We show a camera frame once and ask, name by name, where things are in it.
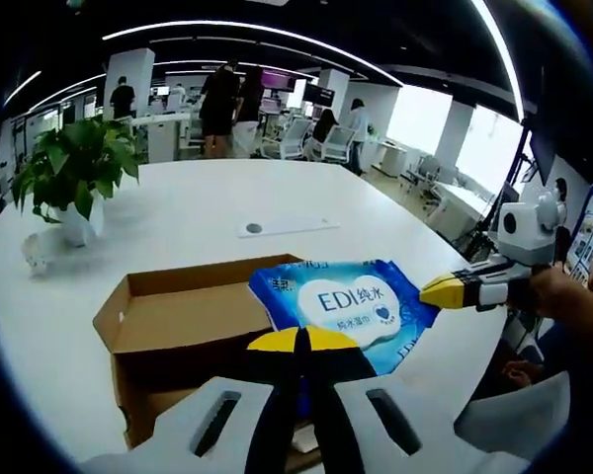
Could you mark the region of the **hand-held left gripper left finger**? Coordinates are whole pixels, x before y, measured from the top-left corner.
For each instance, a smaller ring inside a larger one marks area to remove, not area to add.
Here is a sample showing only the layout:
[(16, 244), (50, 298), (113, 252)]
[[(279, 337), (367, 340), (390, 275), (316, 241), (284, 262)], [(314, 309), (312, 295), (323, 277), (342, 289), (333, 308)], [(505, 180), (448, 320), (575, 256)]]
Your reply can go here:
[(282, 473), (297, 418), (296, 328), (259, 337), (159, 415), (150, 439), (81, 463), (83, 473)]

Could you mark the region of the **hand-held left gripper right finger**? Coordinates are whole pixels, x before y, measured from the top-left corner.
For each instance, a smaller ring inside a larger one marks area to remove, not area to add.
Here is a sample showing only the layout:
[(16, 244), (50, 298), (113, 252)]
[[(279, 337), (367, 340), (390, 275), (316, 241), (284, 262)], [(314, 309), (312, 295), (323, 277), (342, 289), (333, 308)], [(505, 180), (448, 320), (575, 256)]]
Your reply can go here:
[(394, 375), (378, 376), (350, 338), (307, 327), (310, 418), (328, 473), (520, 473), (528, 461), (486, 452)]

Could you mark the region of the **person's right hand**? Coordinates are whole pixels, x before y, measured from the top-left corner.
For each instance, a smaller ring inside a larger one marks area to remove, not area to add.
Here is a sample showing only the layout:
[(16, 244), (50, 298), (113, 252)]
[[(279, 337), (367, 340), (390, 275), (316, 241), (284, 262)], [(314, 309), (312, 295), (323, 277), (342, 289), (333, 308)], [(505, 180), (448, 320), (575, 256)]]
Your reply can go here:
[(539, 312), (559, 320), (580, 299), (585, 288), (561, 269), (538, 269), (530, 276), (530, 286), (537, 297)]

